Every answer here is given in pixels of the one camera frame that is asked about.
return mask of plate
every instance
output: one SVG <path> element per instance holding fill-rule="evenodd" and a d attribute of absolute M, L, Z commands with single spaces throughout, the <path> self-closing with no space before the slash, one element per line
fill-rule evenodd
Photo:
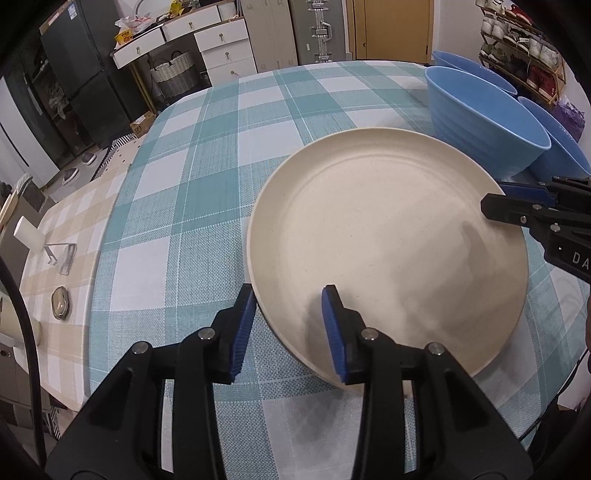
<path fill-rule="evenodd" d="M 248 271 L 279 340 L 339 385 L 320 293 L 403 345 L 441 342 L 475 375 L 521 315 L 528 281 L 521 228 L 480 212 L 501 188 L 459 150 L 423 134 L 355 129 L 282 163 L 261 190 Z"/>

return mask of wicker basket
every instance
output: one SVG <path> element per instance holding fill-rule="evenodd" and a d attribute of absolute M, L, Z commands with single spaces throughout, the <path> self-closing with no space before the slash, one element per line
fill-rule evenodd
<path fill-rule="evenodd" d="M 174 57 L 175 53 L 170 61 L 164 61 L 150 70 L 152 78 L 166 98 L 178 96 L 199 82 L 199 72 L 189 52 Z"/>

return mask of plate rim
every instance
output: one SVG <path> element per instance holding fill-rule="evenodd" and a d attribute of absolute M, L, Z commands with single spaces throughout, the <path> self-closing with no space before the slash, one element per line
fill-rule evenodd
<path fill-rule="evenodd" d="M 415 132 L 414 130 L 407 130 L 404 128 L 394 128 L 394 127 L 363 127 L 363 128 L 350 128 L 347 130 L 341 130 L 339 132 L 335 132 L 332 133 L 330 135 L 325 135 L 324 137 L 318 138 L 316 140 L 314 140 L 313 142 L 310 142 L 307 145 L 304 145 L 303 147 L 301 147 L 299 150 L 297 150 L 296 152 L 293 152 L 289 157 L 287 157 L 283 162 L 281 162 L 281 164 L 273 171 L 273 173 L 271 173 L 271 175 L 269 176 L 269 178 L 267 178 L 267 181 L 264 183 L 264 185 L 261 187 L 258 195 L 256 196 L 256 201 L 252 207 L 251 210 L 251 214 L 250 214 L 250 218 L 248 221 L 248 230 L 246 232 L 246 264 L 248 267 L 248 275 L 249 275 L 249 282 L 252 285 L 252 289 L 255 293 L 255 298 L 256 298 L 256 304 L 258 305 L 263 318 L 265 319 L 265 322 L 267 323 L 267 326 L 269 327 L 269 329 L 271 330 L 271 332 L 273 333 L 273 335 L 282 343 L 283 347 L 287 350 L 287 352 L 294 357 L 296 360 L 298 360 L 298 362 L 301 362 L 302 364 L 304 364 L 306 367 L 308 367 L 310 369 L 310 371 L 318 378 L 320 378 L 321 380 L 334 385 L 337 388 L 340 388 L 342 390 L 349 390 L 349 391 L 357 391 L 360 392 L 361 390 L 359 389 L 359 385 L 344 385 L 343 383 L 340 382 L 335 382 L 334 379 L 329 378 L 319 372 L 316 371 L 316 366 L 309 361 L 307 358 L 304 357 L 304 355 L 299 355 L 296 353 L 296 349 L 293 347 L 293 345 L 282 335 L 280 334 L 280 332 L 276 331 L 275 328 L 273 328 L 272 323 L 268 320 L 268 315 L 265 312 L 265 307 L 264 305 L 259 301 L 259 291 L 258 291 L 258 287 L 254 282 L 254 275 L 252 272 L 252 262 L 251 262 L 251 255 L 250 255 L 250 251 L 251 251 L 251 230 L 252 230 L 252 223 L 253 223 L 253 219 L 255 218 L 255 213 L 256 213 L 256 208 L 259 205 L 259 201 L 261 200 L 262 194 L 265 191 L 265 189 L 267 188 L 267 186 L 270 184 L 270 182 L 273 180 L 273 177 L 280 171 L 281 168 L 284 168 L 285 165 L 287 164 L 287 162 L 289 160 L 291 160 L 291 158 L 296 155 L 297 153 L 299 153 L 301 150 L 309 147 L 310 145 L 313 145 L 317 142 L 323 141 L 328 137 L 334 137 L 337 135 L 342 135 L 342 134 L 346 134 L 348 132 L 352 132 L 352 131 L 389 131 L 392 132 L 394 131 L 395 134 L 404 134 L 404 135 L 416 135 L 419 138 L 422 138 L 426 141 L 431 141 L 434 142 L 436 144 L 439 144 L 441 147 L 443 148 L 447 148 L 450 149 L 451 151 L 455 151 L 456 155 L 465 157 L 466 159 L 468 159 L 469 161 L 471 161 L 476 167 L 477 169 L 479 169 L 486 177 L 488 177 L 488 179 L 491 181 L 491 185 L 494 185 L 496 188 L 496 193 L 500 194 L 500 195 L 504 195 L 505 192 L 503 192 L 501 186 L 496 182 L 496 180 L 480 165 L 478 164 L 475 160 L 473 160 L 472 158 L 470 158 L 468 155 L 466 155 L 464 152 L 458 150 L 457 148 L 453 147 L 452 145 L 449 145 L 448 143 L 445 143 L 442 140 L 439 140 L 438 138 L 435 137 L 431 137 L 430 135 L 427 134 L 423 134 L 421 132 Z M 472 373 L 472 372 L 467 372 L 468 375 L 470 375 L 471 377 L 475 377 L 477 376 L 479 373 L 481 373 L 482 371 L 484 371 L 484 369 L 486 367 L 488 367 L 494 360 L 495 358 L 497 358 L 501 352 L 503 351 L 503 349 L 505 348 L 505 346 L 507 345 L 507 343 L 509 342 L 510 338 L 513 336 L 513 334 L 515 333 L 515 330 L 517 329 L 517 325 L 519 324 L 519 320 L 521 318 L 521 316 L 523 315 L 523 309 L 525 307 L 525 301 L 527 299 L 527 285 L 529 285 L 529 277 L 530 277 L 530 266 L 529 266 L 529 261 L 528 261 L 528 255 L 527 255 L 527 244 L 525 241 L 525 235 L 523 233 L 523 229 L 519 229 L 520 231 L 520 235 L 519 238 L 521 240 L 521 245 L 523 247 L 523 250 L 525 251 L 525 266 L 527 269 L 527 281 L 525 283 L 525 291 L 524 291 L 524 295 L 523 295 L 523 301 L 521 303 L 521 307 L 519 310 L 519 315 L 517 318 L 517 321 L 515 322 L 515 324 L 513 325 L 513 328 L 511 329 L 511 332 L 509 333 L 507 340 L 505 341 L 505 343 L 502 345 L 502 347 L 500 348 L 500 350 L 497 352 L 496 355 L 494 355 L 492 358 L 488 359 L 483 365 L 482 367 Z"/>

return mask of small metal container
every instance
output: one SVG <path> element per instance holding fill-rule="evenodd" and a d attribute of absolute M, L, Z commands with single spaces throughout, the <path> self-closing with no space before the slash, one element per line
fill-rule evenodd
<path fill-rule="evenodd" d="M 70 295 L 65 287 L 57 287 L 51 295 L 51 309 L 58 320 L 65 320 L 70 313 Z"/>

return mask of teal plaid tablecloth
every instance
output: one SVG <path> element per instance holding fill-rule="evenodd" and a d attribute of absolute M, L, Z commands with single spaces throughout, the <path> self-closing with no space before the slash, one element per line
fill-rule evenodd
<path fill-rule="evenodd" d="M 167 108 L 129 169 L 103 240 L 90 317 L 90 389 L 134 342 L 179 342 L 233 303 L 248 281 L 252 205 L 282 161 L 325 135 L 377 126 L 433 134 L 423 67 L 352 61 L 276 70 Z M 546 264 L 539 244 L 525 237 L 530 283 L 522 317 L 477 378 L 516 434 L 545 409 L 583 352 L 589 292 Z M 170 395 L 168 389 L 167 468 Z M 361 398 L 298 363 L 260 313 L 241 375 L 234 385 L 216 386 L 215 395 L 230 479 L 349 478 Z M 412 439 L 407 443 L 411 458 Z"/>

